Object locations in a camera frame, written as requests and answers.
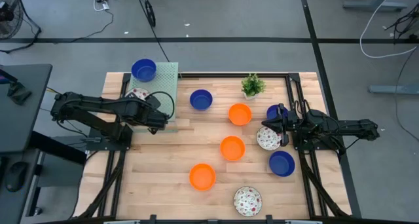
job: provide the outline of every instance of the concrete floor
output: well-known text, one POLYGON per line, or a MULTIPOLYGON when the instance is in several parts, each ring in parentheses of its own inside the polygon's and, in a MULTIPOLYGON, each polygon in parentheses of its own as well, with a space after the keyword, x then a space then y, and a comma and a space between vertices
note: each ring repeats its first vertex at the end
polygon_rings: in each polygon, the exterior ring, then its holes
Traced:
MULTIPOLYGON (((159 37, 305 37, 309 32, 300 0, 150 0, 157 17, 159 37)), ((345 0, 308 0, 319 38, 359 38, 369 12, 342 9, 345 0)), ((403 1, 410 10, 417 0, 403 1)), ((24 0, 29 15, 43 28, 42 38, 71 38, 101 29, 110 20, 92 9, 92 0, 24 0)), ((95 37, 152 37, 137 0, 109 3, 114 23, 95 37)), ((389 39, 382 26, 405 13, 377 14, 365 38, 389 39)), ((15 38, 31 37, 23 24, 15 38)), ((19 44, 0 44, 10 48, 19 44)), ((181 71, 318 71, 310 43, 162 43, 169 59, 181 71)), ((411 45, 365 45, 371 54, 388 54, 411 45)), ((419 145, 398 125, 391 95, 372 95, 370 84, 394 84, 407 56, 381 60, 365 57, 356 44, 321 44, 321 54, 340 119, 368 118, 378 123, 381 137, 359 141, 348 151, 357 199, 364 218, 419 221, 419 145)), ((401 84, 417 83, 419 52, 406 67, 401 84)), ((156 43, 35 44, 10 55, 0 54, 0 64, 54 66, 49 86, 60 91, 100 95, 106 72, 129 71, 140 58, 164 62, 156 43)), ((52 106, 47 94, 42 107, 52 106)), ((399 97, 403 124, 419 135, 415 96, 399 97)), ((77 125, 85 132, 87 127, 77 125)), ((70 136, 40 111, 35 129, 48 136, 70 136)), ((350 143, 353 138, 346 138, 350 143)), ((77 189, 52 187, 41 193, 45 214, 24 223, 67 218, 77 189)))

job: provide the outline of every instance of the green plant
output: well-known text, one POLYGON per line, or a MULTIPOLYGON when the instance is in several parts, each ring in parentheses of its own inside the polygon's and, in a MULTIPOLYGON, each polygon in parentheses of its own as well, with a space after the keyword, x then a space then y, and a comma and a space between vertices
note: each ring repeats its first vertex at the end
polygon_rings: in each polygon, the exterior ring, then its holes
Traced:
POLYGON ((254 96, 260 92, 264 92, 265 87, 264 81, 260 80, 256 73, 253 75, 249 73, 249 76, 242 80, 242 92, 246 96, 254 96))

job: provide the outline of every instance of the black floor stripe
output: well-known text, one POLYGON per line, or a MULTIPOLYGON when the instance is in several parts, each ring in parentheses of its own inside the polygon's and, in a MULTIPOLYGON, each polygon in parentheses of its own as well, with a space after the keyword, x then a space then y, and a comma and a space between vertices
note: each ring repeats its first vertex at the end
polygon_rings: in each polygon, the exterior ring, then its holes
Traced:
MULTIPOLYGON (((316 57, 317 66, 319 69, 319 76, 321 80, 321 85, 323 87, 323 91, 326 98, 327 108, 329 110, 330 116, 335 119, 338 119, 335 103, 333 102, 332 92, 329 85, 329 80, 327 78, 326 69, 323 63, 323 58, 321 57, 321 51, 319 47, 319 41, 316 37, 316 31, 314 30, 313 20, 310 14, 310 9, 308 7, 307 0, 301 0, 302 9, 304 11, 304 16, 306 18, 306 23, 308 27, 308 31, 310 33, 310 38, 312 40, 312 46, 314 51, 314 56, 316 57)), ((359 207, 358 199, 356 197, 354 181, 352 179, 352 173, 350 171, 348 157, 344 155, 340 160, 340 165, 342 166, 342 170, 344 171, 344 181, 346 185, 346 192, 348 194, 348 198, 350 201, 350 206, 352 209, 352 214, 354 217, 361 217, 361 209, 359 207)))
MULTIPOLYGON (((70 43, 73 38, 40 38, 36 43, 70 43)), ((162 37, 158 38, 161 43, 311 43, 311 38, 293 37, 162 37)), ((319 38, 319 44, 359 44, 359 39, 319 38)), ((0 43, 30 43, 32 38, 12 38, 0 41, 0 43)), ((75 43, 155 43, 153 37, 104 37, 87 38, 75 41, 75 43)), ((393 39, 363 39, 365 44, 393 44, 393 39)), ((400 39, 397 44, 419 44, 419 40, 400 39)))

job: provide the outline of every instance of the wooden tabletop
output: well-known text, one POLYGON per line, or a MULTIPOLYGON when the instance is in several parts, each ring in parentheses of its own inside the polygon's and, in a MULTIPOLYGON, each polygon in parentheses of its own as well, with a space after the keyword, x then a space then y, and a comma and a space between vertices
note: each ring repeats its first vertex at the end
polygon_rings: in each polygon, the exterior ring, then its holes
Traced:
MULTIPOLYGON (((123 73, 108 73, 102 97, 117 99, 123 73)), ((304 98, 312 109, 325 112, 316 73, 300 73, 304 98)), ((253 219, 307 219, 308 210, 302 182, 298 154, 292 141, 284 150, 295 159, 296 168, 289 177, 274 175, 268 167, 272 152, 257 145, 255 135, 266 118, 266 109, 278 103, 289 107, 285 80, 263 79, 265 93, 247 101, 241 90, 240 78, 193 78, 179 80, 175 125, 177 132, 136 132, 131 149, 126 154, 122 188, 118 204, 118 219, 248 219, 234 208, 233 196, 243 186, 256 188, 262 198, 262 210, 253 219), (212 93, 213 103, 207 111, 196 111, 189 103, 190 94, 204 88, 212 93), (227 117, 234 103, 246 103, 253 114, 245 126, 234 126, 227 117), (221 156, 219 144, 226 136, 238 136, 246 145, 246 153, 238 162, 229 162, 221 156), (194 190, 189 184, 189 170, 198 163, 212 165, 216 183, 205 192, 194 190)), ((99 114, 107 121, 112 115, 99 114)), ((340 208, 350 213, 350 207, 340 164, 333 151, 316 151, 321 181, 340 208)), ((79 202, 75 215, 81 214, 101 189, 107 151, 92 157, 82 178, 79 202)), ((319 215, 317 192, 311 185, 316 213, 319 215)), ((106 214, 110 210, 113 188, 109 191, 106 214)))

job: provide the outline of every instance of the computer mouse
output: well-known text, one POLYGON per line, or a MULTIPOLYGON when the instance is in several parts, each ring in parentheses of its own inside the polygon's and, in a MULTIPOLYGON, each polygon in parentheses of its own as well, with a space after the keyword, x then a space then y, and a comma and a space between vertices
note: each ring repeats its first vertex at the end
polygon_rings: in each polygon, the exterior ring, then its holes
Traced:
POLYGON ((27 162, 15 162, 5 173, 6 189, 10 192, 20 190, 25 182, 27 162))

